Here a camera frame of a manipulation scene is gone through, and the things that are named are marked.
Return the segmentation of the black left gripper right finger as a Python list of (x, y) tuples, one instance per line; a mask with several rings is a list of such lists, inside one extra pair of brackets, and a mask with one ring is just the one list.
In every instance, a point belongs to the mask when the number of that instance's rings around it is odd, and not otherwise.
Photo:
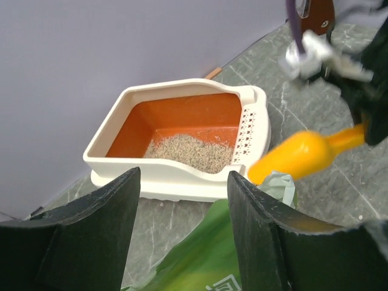
[(243, 290), (387, 289), (387, 221), (327, 223), (235, 171), (227, 194)]

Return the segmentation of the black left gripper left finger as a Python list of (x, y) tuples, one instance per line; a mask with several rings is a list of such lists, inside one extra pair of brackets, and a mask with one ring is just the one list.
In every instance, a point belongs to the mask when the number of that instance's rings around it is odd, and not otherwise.
[(64, 206), (1, 223), (2, 290), (119, 290), (139, 203), (135, 167)]

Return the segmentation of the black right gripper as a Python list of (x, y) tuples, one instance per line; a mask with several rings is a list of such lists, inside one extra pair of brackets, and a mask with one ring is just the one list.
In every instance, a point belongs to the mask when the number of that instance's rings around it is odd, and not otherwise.
[(358, 53), (348, 57), (361, 66), (363, 76), (341, 76), (325, 67), (323, 79), (340, 89), (355, 125), (360, 125), (366, 144), (376, 146), (387, 138), (387, 21)]

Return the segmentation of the green litter bag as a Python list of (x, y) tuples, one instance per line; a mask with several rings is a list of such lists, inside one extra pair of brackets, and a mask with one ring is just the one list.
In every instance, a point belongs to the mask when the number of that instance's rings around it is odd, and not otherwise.
[(149, 275), (127, 290), (242, 290), (229, 204), (229, 198), (214, 202)]

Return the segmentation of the yellow plastic litter scoop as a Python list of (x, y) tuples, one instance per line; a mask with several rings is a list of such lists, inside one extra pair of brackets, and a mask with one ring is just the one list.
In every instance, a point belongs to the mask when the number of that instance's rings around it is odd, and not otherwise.
[(311, 130), (299, 131), (254, 163), (247, 177), (250, 182), (261, 184), (276, 171), (298, 180), (328, 168), (338, 155), (364, 143), (361, 124), (329, 136)]

